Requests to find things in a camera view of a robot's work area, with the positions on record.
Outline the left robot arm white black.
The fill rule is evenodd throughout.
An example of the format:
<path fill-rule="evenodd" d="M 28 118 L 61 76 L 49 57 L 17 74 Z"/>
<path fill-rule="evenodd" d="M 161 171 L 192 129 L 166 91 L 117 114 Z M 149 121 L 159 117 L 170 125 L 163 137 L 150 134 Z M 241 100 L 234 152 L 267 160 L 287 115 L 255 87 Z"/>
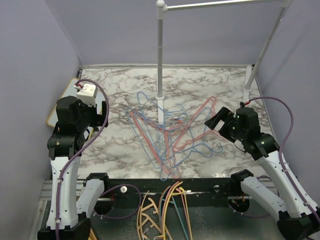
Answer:
<path fill-rule="evenodd" d="M 84 103 L 67 96 L 56 103 L 57 122 L 47 141 L 52 171 L 50 212 L 46 226 L 37 233 L 39 240 L 86 240 L 91 231 L 91 214 L 99 197 L 111 190 L 106 173 L 92 173 L 77 197 L 78 169 L 82 152 L 95 140 L 86 141 L 88 127 L 101 133 L 108 126 L 109 101 L 102 101 L 102 112 L 96 104 Z"/>

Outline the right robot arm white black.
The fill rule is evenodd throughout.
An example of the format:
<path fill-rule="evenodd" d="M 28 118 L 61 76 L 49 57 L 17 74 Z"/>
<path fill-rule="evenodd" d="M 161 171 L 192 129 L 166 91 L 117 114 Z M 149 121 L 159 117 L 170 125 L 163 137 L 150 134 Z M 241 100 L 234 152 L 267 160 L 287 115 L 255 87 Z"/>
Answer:
<path fill-rule="evenodd" d="M 223 122 L 218 133 L 234 143 L 240 141 L 244 151 L 264 169 L 279 194 L 260 183 L 247 169 L 232 174 L 229 189 L 236 195 L 243 193 L 257 201 L 276 221 L 286 240 L 301 240 L 320 230 L 320 208 L 304 191 L 289 168 L 274 137 L 261 131 L 258 113 L 242 106 L 231 112 L 222 107 L 205 125 L 214 130 Z"/>

